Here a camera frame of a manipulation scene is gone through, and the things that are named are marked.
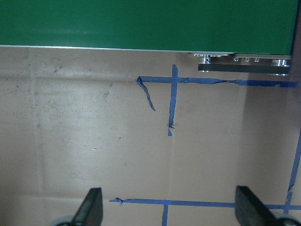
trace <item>blue painter's tape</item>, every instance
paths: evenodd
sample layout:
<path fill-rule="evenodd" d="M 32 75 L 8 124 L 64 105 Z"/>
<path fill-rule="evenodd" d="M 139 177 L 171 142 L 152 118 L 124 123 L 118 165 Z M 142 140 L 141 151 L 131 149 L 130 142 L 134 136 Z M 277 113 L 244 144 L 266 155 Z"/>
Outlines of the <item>blue painter's tape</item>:
<path fill-rule="evenodd" d="M 136 82 L 137 82 L 137 84 L 145 91 L 146 96 L 147 96 L 147 99 L 148 99 L 148 101 L 149 101 L 149 104 L 150 104 L 150 107 L 152 108 L 152 110 L 156 111 L 154 105 L 152 104 L 150 94 L 149 94 L 149 92 L 148 92 L 146 86 L 143 84 L 143 81 L 142 81 L 141 77 L 138 77 L 138 79 L 137 79 Z"/>
<path fill-rule="evenodd" d="M 286 213 L 286 214 L 288 213 L 288 211 L 290 209 L 292 196 L 293 196 L 293 186 L 295 185 L 295 182 L 296 182 L 300 158 L 301 158 L 301 131 L 299 134 L 299 140 L 298 140 L 298 144 L 297 144 L 295 159 L 293 161 L 293 168 L 292 168 L 290 183 L 289 183 L 288 190 L 287 190 L 287 197 L 286 197 L 285 208 L 284 208 L 284 213 Z"/>
<path fill-rule="evenodd" d="M 120 202 L 120 198 L 116 198 L 113 200 L 110 200 L 110 202 Z M 128 202 L 128 203 L 140 203 L 140 204 L 156 204 L 156 205 L 169 205 L 170 200 L 161 200 L 161 199 L 124 199 L 122 202 Z"/>
<path fill-rule="evenodd" d="M 172 83 L 172 78 L 169 77 L 139 77 L 142 82 L 155 83 Z M 178 78 L 178 83 L 198 83 L 205 85 L 213 85 L 218 83 L 234 83 L 240 86 L 263 86 L 263 87 L 283 87 L 283 88 L 297 88 L 298 82 L 294 81 L 261 81 L 261 80 L 221 80 L 209 78 Z"/>
<path fill-rule="evenodd" d="M 234 208 L 232 202 L 196 202 L 196 201 L 171 201 L 171 205 L 175 206 L 205 206 L 205 207 L 228 207 Z"/>
<path fill-rule="evenodd" d="M 178 68 L 176 65 L 173 65 L 172 77 L 171 77 L 171 94 L 170 94 L 170 103 L 169 103 L 169 120 L 168 120 L 168 136 L 172 136 L 171 128 L 174 125 L 174 111 L 175 104 L 177 101 L 177 89 L 178 89 Z"/>
<path fill-rule="evenodd" d="M 301 210 L 301 206 L 300 205 L 291 205 L 290 210 Z"/>
<path fill-rule="evenodd" d="M 110 200 L 110 202 L 120 202 L 120 198 Z M 197 202 L 197 201 L 177 201 L 177 200 L 160 200 L 160 199 L 125 199 L 122 203 L 139 203 L 139 204 L 155 204 L 155 205 L 174 205 L 174 206 L 204 206 L 204 207 L 225 207 L 234 208 L 232 202 Z M 284 205 L 265 205 L 270 210 L 283 209 Z M 301 209 L 301 206 L 291 206 L 291 208 Z"/>
<path fill-rule="evenodd" d="M 143 82 L 171 83 L 171 77 L 139 76 Z"/>
<path fill-rule="evenodd" d="M 167 226 L 168 219 L 168 205 L 164 205 L 163 215 L 162 215 L 162 226 Z"/>

